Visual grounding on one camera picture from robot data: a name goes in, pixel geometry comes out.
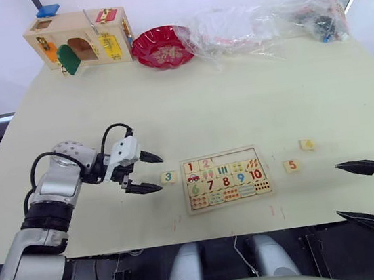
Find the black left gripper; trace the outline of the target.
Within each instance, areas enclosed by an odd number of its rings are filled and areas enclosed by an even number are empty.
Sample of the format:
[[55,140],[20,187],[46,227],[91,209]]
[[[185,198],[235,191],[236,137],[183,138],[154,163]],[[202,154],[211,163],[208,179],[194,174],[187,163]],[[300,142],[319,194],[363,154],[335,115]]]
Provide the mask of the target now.
[[[156,154],[147,151],[140,152],[140,161],[146,163],[162,163],[163,159]],[[159,186],[158,184],[149,184],[149,183],[140,183],[140,184],[133,184],[133,181],[129,179],[129,175],[133,172],[133,165],[128,166],[116,166],[113,169],[111,174],[111,180],[113,182],[119,183],[122,189],[125,190],[126,193],[131,194],[141,194],[145,195],[148,193],[155,193],[157,191],[161,191],[163,187]]]

